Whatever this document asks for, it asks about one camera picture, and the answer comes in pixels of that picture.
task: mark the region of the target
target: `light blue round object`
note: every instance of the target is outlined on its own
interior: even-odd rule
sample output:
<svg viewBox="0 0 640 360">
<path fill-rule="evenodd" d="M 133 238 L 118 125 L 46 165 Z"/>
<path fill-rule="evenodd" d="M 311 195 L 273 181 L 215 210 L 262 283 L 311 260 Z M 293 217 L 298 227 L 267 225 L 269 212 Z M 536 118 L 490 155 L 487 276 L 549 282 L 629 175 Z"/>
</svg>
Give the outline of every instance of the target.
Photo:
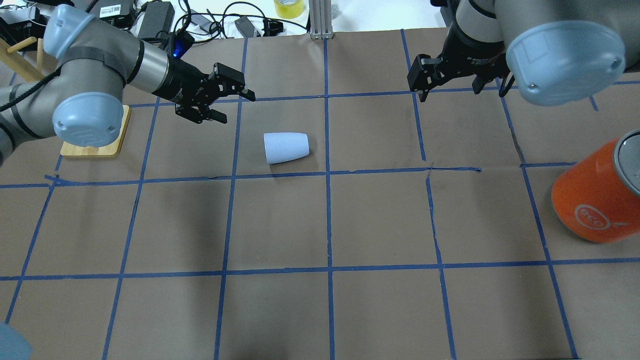
<svg viewBox="0 0 640 360">
<path fill-rule="evenodd" d="M 114 142 L 122 125 L 122 102 L 103 92 L 73 95 L 53 112 L 53 129 L 76 146 L 101 147 Z"/>
<path fill-rule="evenodd" d="M 9 325 L 0 323 L 0 360 L 29 360 L 31 345 Z"/>
<path fill-rule="evenodd" d="M 555 106 L 613 84 L 626 67 L 625 44 L 595 22 L 550 22 L 518 35 L 507 49 L 507 64 L 525 100 Z"/>
<path fill-rule="evenodd" d="M 283 163 L 309 155 L 309 139 L 302 133 L 264 134 L 267 164 Z"/>
<path fill-rule="evenodd" d="M 73 6 L 56 6 L 44 31 L 44 51 L 60 59 L 93 18 L 92 14 Z"/>
</svg>

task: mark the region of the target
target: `orange container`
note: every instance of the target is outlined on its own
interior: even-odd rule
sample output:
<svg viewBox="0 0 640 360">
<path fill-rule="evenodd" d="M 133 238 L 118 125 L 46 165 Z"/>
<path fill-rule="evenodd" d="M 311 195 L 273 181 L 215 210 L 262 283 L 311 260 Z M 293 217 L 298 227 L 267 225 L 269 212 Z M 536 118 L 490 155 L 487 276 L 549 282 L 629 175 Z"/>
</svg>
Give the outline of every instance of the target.
<svg viewBox="0 0 640 360">
<path fill-rule="evenodd" d="M 611 140 L 560 175 L 551 199 L 565 226 L 589 241 L 640 233 L 640 130 Z"/>
</svg>

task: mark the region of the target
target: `tape roll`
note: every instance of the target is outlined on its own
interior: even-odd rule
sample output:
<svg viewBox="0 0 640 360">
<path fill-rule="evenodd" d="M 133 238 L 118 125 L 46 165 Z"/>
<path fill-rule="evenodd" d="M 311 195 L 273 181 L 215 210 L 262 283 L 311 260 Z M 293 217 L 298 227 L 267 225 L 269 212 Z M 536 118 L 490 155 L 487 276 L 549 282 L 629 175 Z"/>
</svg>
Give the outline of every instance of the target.
<svg viewBox="0 0 640 360">
<path fill-rule="evenodd" d="M 299 17 L 305 9 L 302 0 L 273 0 L 276 6 L 276 13 L 283 19 L 293 19 Z"/>
</svg>

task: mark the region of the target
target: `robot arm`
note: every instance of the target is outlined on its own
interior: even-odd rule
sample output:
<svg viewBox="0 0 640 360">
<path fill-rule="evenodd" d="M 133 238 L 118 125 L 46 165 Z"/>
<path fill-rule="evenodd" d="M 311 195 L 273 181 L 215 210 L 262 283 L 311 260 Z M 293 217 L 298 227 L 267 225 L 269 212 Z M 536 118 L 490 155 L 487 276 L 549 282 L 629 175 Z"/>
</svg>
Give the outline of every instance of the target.
<svg viewBox="0 0 640 360">
<path fill-rule="evenodd" d="M 210 105 L 220 97 L 255 94 L 244 75 L 220 63 L 211 74 L 68 5 L 56 7 L 44 35 L 45 51 L 59 60 L 54 77 L 0 89 L 0 104 L 24 100 L 0 113 L 0 165 L 23 142 L 58 135 L 78 146 L 100 147 L 118 138 L 122 89 L 130 84 L 175 103 L 196 123 L 227 116 Z"/>
<path fill-rule="evenodd" d="M 623 72 L 640 71 L 640 2 L 624 0 L 431 0 L 454 13 L 442 53 L 418 55 L 409 89 L 429 91 L 451 79 L 476 75 L 485 84 L 514 80 L 522 96 L 553 106 L 593 95 Z M 513 76 L 506 81 L 509 73 Z"/>
</svg>

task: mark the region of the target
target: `white logo on orange cup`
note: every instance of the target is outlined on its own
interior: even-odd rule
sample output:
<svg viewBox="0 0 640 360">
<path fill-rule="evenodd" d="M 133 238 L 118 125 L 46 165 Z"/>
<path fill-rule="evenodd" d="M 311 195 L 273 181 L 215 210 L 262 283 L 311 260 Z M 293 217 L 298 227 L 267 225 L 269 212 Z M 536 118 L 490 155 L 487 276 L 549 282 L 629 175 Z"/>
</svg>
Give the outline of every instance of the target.
<svg viewBox="0 0 640 360">
<path fill-rule="evenodd" d="M 575 219 L 592 230 L 606 230 L 611 227 L 611 222 L 600 210 L 590 205 L 578 205 L 575 208 Z"/>
</svg>

